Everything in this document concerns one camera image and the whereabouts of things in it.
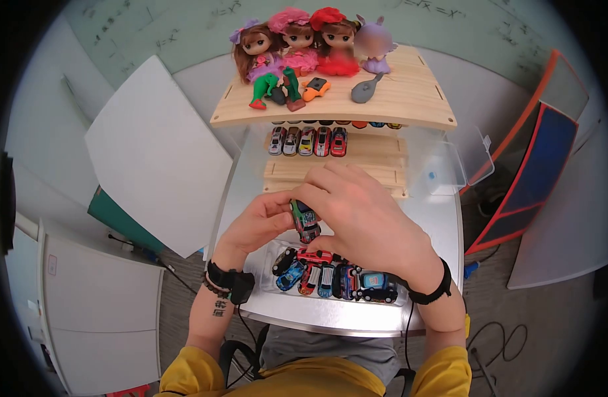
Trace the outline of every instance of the sleeve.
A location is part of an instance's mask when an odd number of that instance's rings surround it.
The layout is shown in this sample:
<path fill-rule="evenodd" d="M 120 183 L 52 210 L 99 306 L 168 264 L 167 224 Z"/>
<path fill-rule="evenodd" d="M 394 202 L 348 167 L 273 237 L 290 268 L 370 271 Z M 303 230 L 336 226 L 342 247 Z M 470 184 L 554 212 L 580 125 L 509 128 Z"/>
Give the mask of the sleeve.
<path fill-rule="evenodd" d="M 203 393 L 210 391 L 222 393 Z M 212 356 L 197 347 L 185 346 L 160 378 L 160 393 L 158 397 L 221 395 L 225 393 L 223 373 Z"/>
<path fill-rule="evenodd" d="M 410 396 L 467 397 L 470 386 L 467 350 L 462 346 L 450 346 L 423 363 L 414 378 Z"/>

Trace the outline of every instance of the purple dress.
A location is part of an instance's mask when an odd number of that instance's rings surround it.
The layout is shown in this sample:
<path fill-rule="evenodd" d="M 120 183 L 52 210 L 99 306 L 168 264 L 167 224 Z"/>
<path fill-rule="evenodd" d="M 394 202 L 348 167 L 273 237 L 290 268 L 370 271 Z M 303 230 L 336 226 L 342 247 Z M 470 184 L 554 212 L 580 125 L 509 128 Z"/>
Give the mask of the purple dress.
<path fill-rule="evenodd" d="M 247 79 L 253 83 L 258 77 L 267 73 L 273 73 L 277 77 L 282 77 L 282 59 L 275 53 L 271 54 L 273 60 L 265 54 L 260 54 L 253 62 L 253 68 L 249 71 Z"/>
<path fill-rule="evenodd" d="M 383 59 L 381 60 L 377 60 L 377 58 L 368 58 L 367 61 L 363 62 L 361 67 L 363 70 L 367 70 L 368 72 L 374 74 L 380 72 L 390 73 L 392 70 L 390 70 L 389 66 L 387 65 L 386 57 L 387 55 L 383 55 Z"/>

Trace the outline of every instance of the red dress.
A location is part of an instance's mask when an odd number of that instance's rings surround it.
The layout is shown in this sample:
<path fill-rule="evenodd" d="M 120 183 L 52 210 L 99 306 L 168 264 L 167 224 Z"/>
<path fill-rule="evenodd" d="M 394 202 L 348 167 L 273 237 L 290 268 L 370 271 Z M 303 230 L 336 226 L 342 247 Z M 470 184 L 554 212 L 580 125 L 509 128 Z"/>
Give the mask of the red dress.
<path fill-rule="evenodd" d="M 317 71 L 326 75 L 354 76 L 361 69 L 354 57 L 349 57 L 346 52 L 331 51 L 328 57 L 318 57 Z"/>

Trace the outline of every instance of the gray toy fish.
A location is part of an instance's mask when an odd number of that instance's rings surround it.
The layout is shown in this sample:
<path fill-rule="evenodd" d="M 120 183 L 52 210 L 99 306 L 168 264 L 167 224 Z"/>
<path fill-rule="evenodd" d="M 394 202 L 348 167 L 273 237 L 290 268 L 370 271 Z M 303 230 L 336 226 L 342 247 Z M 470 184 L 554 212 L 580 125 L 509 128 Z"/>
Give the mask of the gray toy fish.
<path fill-rule="evenodd" d="M 352 100 L 357 104 L 368 102 L 370 98 L 372 98 L 372 95 L 374 95 L 374 89 L 377 88 L 377 83 L 379 83 L 379 80 L 381 80 L 382 77 L 383 72 L 379 72 L 372 80 L 362 81 L 357 84 L 355 88 L 352 89 Z"/>

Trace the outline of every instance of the green toy figure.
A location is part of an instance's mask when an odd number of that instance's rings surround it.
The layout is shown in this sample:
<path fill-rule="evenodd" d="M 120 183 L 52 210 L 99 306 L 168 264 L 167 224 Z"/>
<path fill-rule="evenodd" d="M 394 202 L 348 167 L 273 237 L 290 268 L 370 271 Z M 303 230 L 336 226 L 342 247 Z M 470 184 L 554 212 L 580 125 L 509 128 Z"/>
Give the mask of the green toy figure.
<path fill-rule="evenodd" d="M 280 79 L 273 73 L 258 77 L 253 83 L 253 99 L 249 106 L 253 109 L 266 110 L 266 103 L 262 102 L 262 97 L 265 95 L 270 97 L 271 91 L 277 86 L 278 81 Z"/>
<path fill-rule="evenodd" d="M 300 83 L 295 76 L 295 71 L 289 66 L 284 69 L 283 73 L 284 87 L 286 87 L 286 91 L 289 93 L 286 97 L 286 107 L 289 108 L 291 112 L 294 112 L 295 110 L 305 107 L 306 102 L 304 102 L 300 95 Z"/>

